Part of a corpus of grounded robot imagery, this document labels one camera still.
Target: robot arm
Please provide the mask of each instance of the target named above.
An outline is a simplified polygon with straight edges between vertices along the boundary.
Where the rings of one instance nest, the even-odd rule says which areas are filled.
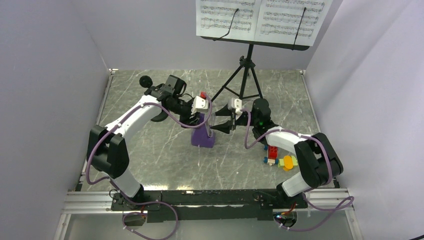
[[[187,84],[176,76],[170,75],[165,84],[158,86],[152,86],[150,77],[142,76],[140,85],[148,88],[141,99],[105,127],[94,126],[90,131],[87,148],[87,159],[91,159],[90,164],[107,175],[112,184],[125,195],[139,203],[146,201],[143,195],[144,189],[128,168],[130,160],[126,141],[129,141],[148,121],[161,122],[168,117],[159,106],[180,115],[180,122],[189,126],[196,125],[199,113],[207,112],[209,109],[209,103],[199,96],[189,101],[180,99],[181,91]],[[108,136],[96,148],[106,134]]]
[[[232,98],[224,108],[215,113],[216,116],[231,116],[231,120],[211,128],[230,133],[230,130],[234,130],[237,125],[249,124],[253,127],[255,139],[260,143],[275,146],[296,155],[300,172],[277,185],[281,201],[290,202],[290,198],[299,197],[302,192],[318,188],[331,181],[325,155],[328,158],[332,176],[338,176],[343,172],[343,165],[325,134],[320,132],[314,135],[298,134],[278,126],[271,120],[269,103],[263,98],[253,102],[250,112],[246,110],[242,112],[241,108],[241,100]],[[322,144],[324,152],[316,141]]]

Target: white panel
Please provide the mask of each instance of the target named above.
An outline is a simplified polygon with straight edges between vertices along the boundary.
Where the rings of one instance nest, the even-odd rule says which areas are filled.
[[[233,69],[248,45],[196,36],[194,0],[72,0],[109,68]],[[257,69],[305,69],[342,0],[334,0],[315,46],[255,46]]]
[[[0,2],[0,238],[48,240],[109,71],[69,0]]]
[[[306,70],[365,239],[423,234],[423,9],[344,0]]]

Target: purple block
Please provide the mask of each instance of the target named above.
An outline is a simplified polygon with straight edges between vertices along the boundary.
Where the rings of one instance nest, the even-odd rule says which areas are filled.
[[[205,115],[200,114],[199,123],[203,122]],[[191,145],[200,146],[202,148],[213,148],[215,144],[215,132],[212,130],[211,137],[209,137],[209,124],[206,123],[199,128],[193,129],[191,132]]]

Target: music sheet page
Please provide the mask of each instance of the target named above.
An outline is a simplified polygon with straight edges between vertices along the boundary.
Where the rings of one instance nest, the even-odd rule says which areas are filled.
[[[196,35],[225,39],[255,40],[261,0],[196,0]]]
[[[333,0],[262,0],[254,40],[293,44],[299,29],[296,45],[312,46],[332,2]]]

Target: red lego brick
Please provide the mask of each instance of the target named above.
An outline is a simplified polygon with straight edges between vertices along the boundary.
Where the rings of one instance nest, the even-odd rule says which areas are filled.
[[[268,146],[268,158],[276,159],[278,156],[278,147],[276,146]]]

